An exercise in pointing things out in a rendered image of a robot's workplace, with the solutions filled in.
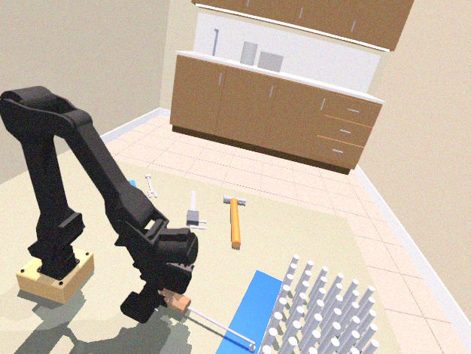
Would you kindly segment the white open-end wrench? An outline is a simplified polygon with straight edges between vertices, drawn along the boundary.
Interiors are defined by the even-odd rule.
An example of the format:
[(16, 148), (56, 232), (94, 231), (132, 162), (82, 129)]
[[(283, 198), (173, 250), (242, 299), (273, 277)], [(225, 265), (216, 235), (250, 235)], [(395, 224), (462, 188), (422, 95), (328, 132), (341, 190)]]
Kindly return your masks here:
[(154, 194), (154, 196), (157, 197), (156, 191), (153, 191), (151, 183), (150, 183), (150, 174), (145, 174), (145, 178), (147, 178), (148, 184), (149, 184), (149, 187), (150, 187), (150, 191), (148, 191), (149, 198), (151, 198), (151, 194)]

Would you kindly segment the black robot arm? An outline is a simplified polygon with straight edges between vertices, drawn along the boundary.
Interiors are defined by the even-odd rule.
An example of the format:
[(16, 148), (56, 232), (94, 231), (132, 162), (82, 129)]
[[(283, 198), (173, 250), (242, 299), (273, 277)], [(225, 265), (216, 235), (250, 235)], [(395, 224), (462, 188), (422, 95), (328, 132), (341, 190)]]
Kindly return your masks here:
[[(61, 281), (80, 259), (72, 243), (84, 232), (82, 214), (67, 203), (54, 135), (63, 138), (105, 201), (105, 214), (139, 267), (156, 262), (164, 268), (152, 275), (157, 291), (184, 294), (192, 279), (198, 237), (189, 228), (167, 228), (167, 219), (145, 194), (131, 185), (93, 126), (91, 115), (46, 87), (6, 90), (0, 96), (6, 130), (20, 143), (40, 209), (37, 240), (28, 247), (41, 259), (37, 272)], [(145, 229), (150, 220), (155, 221)], [(156, 274), (156, 275), (155, 275)]]

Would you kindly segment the blue flat strip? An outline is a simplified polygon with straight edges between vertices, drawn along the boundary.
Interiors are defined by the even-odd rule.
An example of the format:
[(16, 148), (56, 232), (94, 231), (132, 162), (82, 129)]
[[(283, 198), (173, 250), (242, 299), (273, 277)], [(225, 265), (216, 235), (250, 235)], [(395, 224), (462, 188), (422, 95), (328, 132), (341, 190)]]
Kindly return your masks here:
[(226, 331), (215, 354), (258, 353), (281, 284), (282, 281), (257, 270), (228, 327), (255, 342), (255, 350), (250, 351), (249, 342)]

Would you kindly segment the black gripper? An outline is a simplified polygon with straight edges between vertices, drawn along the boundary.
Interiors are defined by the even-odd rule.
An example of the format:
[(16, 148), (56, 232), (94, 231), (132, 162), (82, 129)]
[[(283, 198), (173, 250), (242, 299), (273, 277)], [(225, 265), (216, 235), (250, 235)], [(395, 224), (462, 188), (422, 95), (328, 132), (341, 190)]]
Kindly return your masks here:
[(152, 280), (152, 275), (160, 272), (164, 268), (165, 263), (158, 261), (146, 268), (139, 267), (135, 262), (132, 265), (140, 270), (140, 279), (144, 280), (146, 284), (143, 286), (144, 288), (140, 291), (140, 294), (131, 291), (127, 299), (121, 304), (120, 310), (129, 318), (144, 324), (160, 304), (167, 307), (164, 301), (165, 296), (159, 294), (154, 288)]

